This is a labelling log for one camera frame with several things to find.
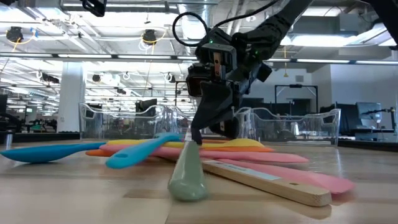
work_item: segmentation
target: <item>blue spatula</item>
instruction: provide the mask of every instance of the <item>blue spatula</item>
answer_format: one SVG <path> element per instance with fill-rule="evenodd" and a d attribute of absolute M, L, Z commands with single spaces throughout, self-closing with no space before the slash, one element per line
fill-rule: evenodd
<path fill-rule="evenodd" d="M 106 142 L 26 147 L 1 151 L 0 154 L 15 161 L 41 163 L 62 159 L 80 151 L 98 149 L 103 144 Z"/>
<path fill-rule="evenodd" d="M 130 146 L 113 154 L 106 166 L 112 169 L 123 169 L 134 166 L 152 154 L 158 147 L 169 141 L 179 141 L 181 135 L 175 133 L 162 133 L 157 139 L 153 139 L 135 146 Z"/>

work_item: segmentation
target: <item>fluorescent light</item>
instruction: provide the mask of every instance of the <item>fluorescent light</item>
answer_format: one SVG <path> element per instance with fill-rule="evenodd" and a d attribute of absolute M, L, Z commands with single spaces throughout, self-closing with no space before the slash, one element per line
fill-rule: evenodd
<path fill-rule="evenodd" d="M 171 59 L 171 56 L 159 55 L 118 55 L 122 59 Z"/>
<path fill-rule="evenodd" d="M 196 56 L 178 56 L 180 60 L 197 60 Z"/>
<path fill-rule="evenodd" d="M 397 45 L 397 43 L 394 41 L 393 38 L 390 38 L 389 40 L 379 44 L 379 46 L 391 46 L 391 47 L 395 47 Z"/>
<path fill-rule="evenodd" d="M 0 53 L 2 57 L 52 57 L 51 54 Z"/>
<path fill-rule="evenodd" d="M 48 101 L 45 101 L 44 103 L 48 104 L 48 105 L 52 105 L 52 106 L 58 106 L 58 103 L 51 103 L 51 102 L 48 102 Z"/>
<path fill-rule="evenodd" d="M 372 60 L 360 60 L 360 61 L 356 61 L 355 64 L 358 65 L 398 65 L 398 61 L 372 61 Z"/>
<path fill-rule="evenodd" d="M 87 55 L 87 54 L 58 54 L 59 57 L 68 58 L 111 58 L 111 55 Z"/>
<path fill-rule="evenodd" d="M 266 62 L 289 62 L 289 58 L 270 58 Z"/>
<path fill-rule="evenodd" d="M 303 47 L 342 47 L 351 39 L 338 35 L 299 35 L 292 41 L 294 46 Z"/>
<path fill-rule="evenodd" d="M 7 78 L 0 78 L 0 82 L 10 83 L 10 84 L 17 84 L 12 80 L 8 80 Z"/>
<path fill-rule="evenodd" d="M 349 60 L 297 59 L 301 63 L 349 63 Z"/>
<path fill-rule="evenodd" d="M 302 16 L 327 16 L 335 17 L 338 16 L 345 7 L 309 7 Z"/>
<path fill-rule="evenodd" d="M 20 94 L 25 94 L 28 95 L 29 91 L 23 89 L 23 88 L 18 88 L 18 87 L 9 87 L 10 91 L 13 93 L 20 93 Z"/>
<path fill-rule="evenodd" d="M 282 46 L 288 46 L 288 45 L 292 45 L 292 39 L 290 39 L 290 37 L 285 36 L 282 41 L 280 42 L 280 44 Z"/>
<path fill-rule="evenodd" d="M 8 106 L 8 108 L 25 108 L 26 106 Z"/>
<path fill-rule="evenodd" d="M 65 3 L 63 7 L 81 7 L 78 3 Z M 142 8 L 164 8 L 164 5 L 148 5 L 148 4 L 107 4 L 106 7 L 142 7 Z M 169 6 L 171 9 L 176 9 L 176 6 Z"/>

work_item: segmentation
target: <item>white label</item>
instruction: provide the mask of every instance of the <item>white label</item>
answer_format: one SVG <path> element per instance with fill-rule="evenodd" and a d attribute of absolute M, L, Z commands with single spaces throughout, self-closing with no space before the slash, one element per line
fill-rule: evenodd
<path fill-rule="evenodd" d="M 211 164 L 220 168 L 225 168 L 225 169 L 229 169 L 229 170 L 233 170 L 236 172 L 240 172 L 242 174 L 247 174 L 247 175 L 252 175 L 258 178 L 262 178 L 264 180 L 277 180 L 280 179 L 280 177 L 276 177 L 274 175 L 269 175 L 263 172 L 259 172 L 256 170 L 252 170 L 252 169 L 248 169 L 248 168 L 244 168 L 244 167 L 240 167 L 240 166 L 236 166 L 236 165 L 232 165 L 232 164 L 228 164 L 225 162 L 220 162 L 220 161 L 214 161 L 214 160 L 208 160 L 208 161 L 203 161 L 205 164 Z"/>

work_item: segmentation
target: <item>desk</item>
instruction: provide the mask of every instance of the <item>desk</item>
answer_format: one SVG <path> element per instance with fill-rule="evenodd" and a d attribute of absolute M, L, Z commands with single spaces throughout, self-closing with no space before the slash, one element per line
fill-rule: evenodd
<path fill-rule="evenodd" d="M 199 203 L 169 198 L 174 165 L 146 162 L 107 169 L 106 158 L 83 153 L 49 164 L 0 158 L 0 222 L 4 224 L 285 224 L 396 223 L 398 154 L 333 147 L 273 146 L 310 159 L 315 172 L 356 182 L 353 193 L 330 206 L 313 208 L 260 190 L 206 175 L 209 199 Z"/>

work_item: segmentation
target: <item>light blue spatula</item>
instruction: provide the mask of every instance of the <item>light blue spatula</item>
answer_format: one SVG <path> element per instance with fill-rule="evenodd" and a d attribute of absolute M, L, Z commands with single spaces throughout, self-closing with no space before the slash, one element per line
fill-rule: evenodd
<path fill-rule="evenodd" d="M 169 141 L 179 141 L 180 134 L 162 133 L 158 138 L 118 151 L 107 161 L 106 166 L 112 169 L 123 169 L 134 166 L 152 154 L 158 147 Z"/>

